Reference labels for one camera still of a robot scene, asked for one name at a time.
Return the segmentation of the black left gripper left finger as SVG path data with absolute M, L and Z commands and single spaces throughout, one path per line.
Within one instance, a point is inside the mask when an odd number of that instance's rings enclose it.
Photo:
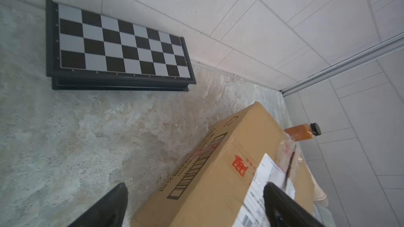
M 128 205 L 128 189 L 121 182 L 69 227 L 121 227 Z

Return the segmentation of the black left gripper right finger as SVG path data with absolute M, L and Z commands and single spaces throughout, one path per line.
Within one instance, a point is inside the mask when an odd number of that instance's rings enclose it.
M 268 182 L 263 191 L 265 213 L 271 227 L 323 227 L 274 183 Z

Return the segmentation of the brown cardboard express box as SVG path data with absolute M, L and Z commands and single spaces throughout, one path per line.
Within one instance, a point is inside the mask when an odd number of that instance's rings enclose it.
M 218 122 L 141 206 L 133 227 L 267 227 L 272 182 L 308 213 L 314 183 L 301 151 L 262 104 Z

